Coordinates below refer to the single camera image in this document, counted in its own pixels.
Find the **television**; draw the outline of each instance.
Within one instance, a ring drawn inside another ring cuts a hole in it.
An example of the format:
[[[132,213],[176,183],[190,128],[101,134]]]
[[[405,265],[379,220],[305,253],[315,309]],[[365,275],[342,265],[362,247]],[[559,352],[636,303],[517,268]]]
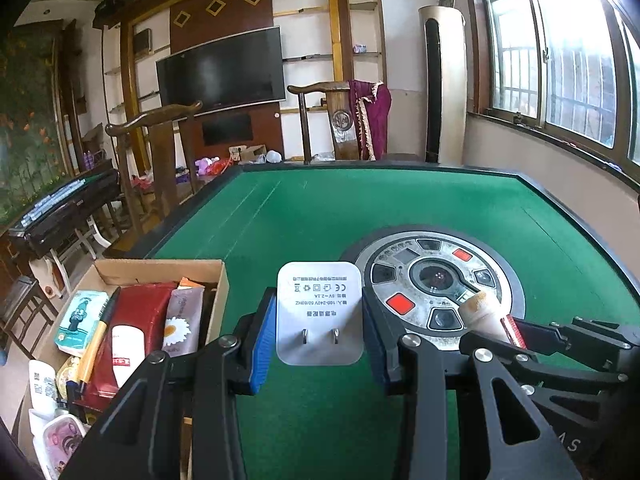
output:
[[[202,101],[201,114],[285,99],[279,27],[193,46],[156,70],[163,105]]]

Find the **screw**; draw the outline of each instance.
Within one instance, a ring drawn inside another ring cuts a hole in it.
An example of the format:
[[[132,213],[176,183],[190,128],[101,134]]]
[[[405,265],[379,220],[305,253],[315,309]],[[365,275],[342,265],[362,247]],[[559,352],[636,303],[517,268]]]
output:
[[[476,357],[476,359],[478,359],[478,361],[481,361],[483,363],[488,363],[491,359],[494,358],[494,355],[491,353],[491,351],[487,350],[486,348],[478,348],[474,352],[474,356]]]
[[[222,348],[233,348],[238,344],[238,338],[234,335],[223,335],[218,339],[218,344],[222,346]]]
[[[166,354],[162,350],[154,350],[149,354],[148,359],[151,364],[157,365],[164,361],[165,356]]]
[[[402,336],[402,344],[404,346],[411,346],[413,348],[420,346],[420,336],[415,334],[405,334]]]

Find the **purple cloth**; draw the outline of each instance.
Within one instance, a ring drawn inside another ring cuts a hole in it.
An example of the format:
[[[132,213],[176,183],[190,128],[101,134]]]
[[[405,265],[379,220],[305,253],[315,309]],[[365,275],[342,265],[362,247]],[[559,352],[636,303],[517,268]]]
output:
[[[349,106],[356,126],[360,158],[363,160],[369,159],[369,150],[367,149],[367,139],[364,131],[364,121],[369,120],[373,153],[376,160],[380,160],[383,153],[386,153],[386,127],[389,110],[391,109],[391,93],[383,83],[376,84],[352,79],[349,81],[349,86]],[[364,102],[367,112],[366,118],[361,117],[359,102]]]

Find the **blue gripper pad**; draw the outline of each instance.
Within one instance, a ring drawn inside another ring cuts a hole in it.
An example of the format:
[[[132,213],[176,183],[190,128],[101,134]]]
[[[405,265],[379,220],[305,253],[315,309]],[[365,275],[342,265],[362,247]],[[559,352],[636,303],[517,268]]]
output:
[[[402,383],[398,340],[406,333],[402,320],[380,303],[370,286],[362,289],[362,333],[374,379],[387,395]]]
[[[262,319],[255,341],[253,341],[252,369],[249,378],[251,395],[255,395],[267,379],[271,356],[276,343],[276,303],[274,289],[267,289],[255,313],[254,323]]]

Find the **daisy picture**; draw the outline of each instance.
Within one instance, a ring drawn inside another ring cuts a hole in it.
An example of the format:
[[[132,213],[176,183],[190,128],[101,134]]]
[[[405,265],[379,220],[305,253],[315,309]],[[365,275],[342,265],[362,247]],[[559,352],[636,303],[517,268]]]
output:
[[[172,317],[167,319],[164,324],[164,341],[162,346],[175,345],[181,343],[187,339],[187,334],[190,334],[189,323],[186,319],[181,317]]]

